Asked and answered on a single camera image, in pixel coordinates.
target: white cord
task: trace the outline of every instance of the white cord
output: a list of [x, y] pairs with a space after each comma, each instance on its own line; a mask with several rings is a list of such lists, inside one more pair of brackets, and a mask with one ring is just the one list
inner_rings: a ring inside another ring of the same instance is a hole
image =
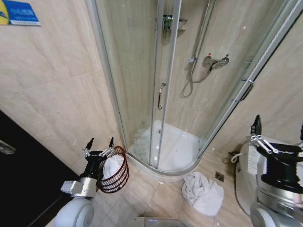
[[237, 157], [239, 157], [239, 156], [241, 156], [241, 155], [243, 155], [243, 153], [239, 153], [239, 154], [236, 154], [236, 155], [232, 156], [231, 162], [232, 162], [232, 163], [235, 163], [235, 162], [237, 161]]

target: blue sign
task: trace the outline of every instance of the blue sign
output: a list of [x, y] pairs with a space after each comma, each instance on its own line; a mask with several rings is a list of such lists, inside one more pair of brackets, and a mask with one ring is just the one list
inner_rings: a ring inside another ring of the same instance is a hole
[[1, 10], [0, 17], [3, 20], [6, 18], [7, 24], [40, 26], [39, 20], [29, 3], [9, 0], [3, 0], [2, 2], [8, 15], [5, 13], [5, 10]]

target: wall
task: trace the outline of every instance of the wall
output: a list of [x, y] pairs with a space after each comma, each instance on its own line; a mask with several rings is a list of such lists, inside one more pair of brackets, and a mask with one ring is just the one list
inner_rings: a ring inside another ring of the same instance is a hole
[[40, 27], [0, 27], [0, 108], [79, 174], [92, 137], [121, 144], [86, 5], [28, 2]]
[[224, 68], [216, 69], [201, 83], [195, 83], [193, 93], [188, 98], [181, 98], [180, 93], [186, 84], [189, 70], [189, 58], [192, 56], [196, 33], [201, 20], [205, 1], [184, 0], [181, 17], [188, 22], [184, 32], [177, 38], [174, 69], [171, 77], [169, 104], [166, 123], [203, 137], [211, 127], [213, 119], [220, 113], [223, 105], [229, 102], [230, 87], [241, 81], [241, 74], [253, 57], [251, 46], [258, 47], [278, 12], [282, 0], [218, 0], [214, 7], [211, 21], [205, 36], [194, 80], [199, 80], [205, 73], [202, 61], [212, 53], [213, 58], [221, 59], [229, 54], [230, 62]]
[[239, 150], [257, 114], [263, 135], [291, 144], [300, 142], [303, 120], [303, 17], [297, 20], [255, 81], [220, 129], [210, 150], [222, 154]]

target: floor drain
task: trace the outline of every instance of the floor drain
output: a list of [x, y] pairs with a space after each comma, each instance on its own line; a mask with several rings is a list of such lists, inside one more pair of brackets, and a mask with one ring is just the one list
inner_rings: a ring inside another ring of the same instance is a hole
[[216, 171], [216, 174], [215, 174], [214, 177], [215, 177], [216, 179], [218, 179], [219, 181], [224, 182], [224, 175], [223, 175], [223, 174], [221, 174], [221, 173], [219, 173], [219, 172]]

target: shower hose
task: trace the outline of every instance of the shower hose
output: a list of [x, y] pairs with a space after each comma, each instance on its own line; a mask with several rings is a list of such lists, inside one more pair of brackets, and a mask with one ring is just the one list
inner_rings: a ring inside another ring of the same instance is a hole
[[[187, 83], [185, 84], [184, 88], [182, 89], [181, 91], [181, 97], [182, 98], [187, 98], [191, 95], [191, 93], [193, 93], [193, 84], [194, 83], [201, 83], [203, 80], [206, 79], [206, 77], [210, 74], [210, 72], [212, 71], [213, 69], [213, 65], [215, 65], [217, 63], [217, 60], [216, 59], [212, 59], [211, 61], [211, 64], [206, 72], [206, 74], [199, 80], [196, 80], [196, 81], [193, 81], [193, 73], [194, 73], [194, 69], [195, 69], [195, 64], [194, 63], [191, 63], [191, 67], [190, 67], [190, 70], [188, 71], [188, 74], [186, 76], [186, 79], [187, 79]], [[186, 87], [189, 85], [190, 87], [190, 92], [188, 95], [185, 95], [184, 92], [185, 92], [185, 89]]]

